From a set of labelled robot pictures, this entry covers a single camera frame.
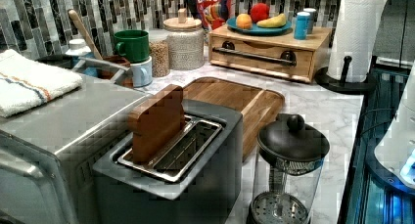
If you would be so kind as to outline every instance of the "green mug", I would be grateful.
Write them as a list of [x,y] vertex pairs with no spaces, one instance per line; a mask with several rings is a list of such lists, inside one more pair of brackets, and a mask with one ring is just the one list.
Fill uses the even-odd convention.
[[131,63],[147,61],[150,56],[149,33],[144,30],[123,30],[114,35],[115,51]]

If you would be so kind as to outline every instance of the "french press lid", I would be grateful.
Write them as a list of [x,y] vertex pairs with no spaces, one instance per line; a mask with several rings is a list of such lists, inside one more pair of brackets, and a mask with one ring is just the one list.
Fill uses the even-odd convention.
[[268,163],[284,161],[314,162],[330,150],[329,141],[317,129],[304,123],[298,114],[280,113],[258,134],[259,152]]

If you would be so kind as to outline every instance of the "banana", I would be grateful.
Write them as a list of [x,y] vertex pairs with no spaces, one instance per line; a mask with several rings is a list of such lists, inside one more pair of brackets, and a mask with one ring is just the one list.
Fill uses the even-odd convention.
[[287,19],[284,14],[280,14],[276,17],[257,22],[256,25],[260,27],[266,27],[266,28],[275,28],[283,26],[287,23]]

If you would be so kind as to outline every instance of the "mosaic tile backsplash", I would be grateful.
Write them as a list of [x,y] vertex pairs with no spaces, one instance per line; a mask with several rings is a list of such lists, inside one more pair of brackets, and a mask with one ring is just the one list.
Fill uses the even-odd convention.
[[[271,14],[285,13],[293,21],[297,12],[314,7],[315,25],[336,26],[340,0],[233,0],[235,15],[264,2]],[[113,54],[114,33],[123,29],[162,28],[166,19],[192,0],[0,0],[0,51],[15,49],[30,59],[63,54],[78,34],[69,19],[75,9],[103,56]]]

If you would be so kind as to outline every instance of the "kitchen counter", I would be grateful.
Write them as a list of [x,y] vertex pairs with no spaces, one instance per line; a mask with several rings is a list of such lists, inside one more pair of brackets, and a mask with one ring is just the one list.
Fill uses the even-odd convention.
[[[156,94],[168,84],[185,86],[193,80],[212,76],[277,91],[285,96],[281,112],[298,113],[306,123],[321,131],[330,142],[317,187],[311,223],[337,223],[363,96],[331,92],[316,83],[302,84],[284,79],[212,66],[205,51],[205,65],[194,70],[172,70],[168,76],[137,90]],[[245,223],[254,182],[253,151],[243,164],[242,190],[226,224]]]

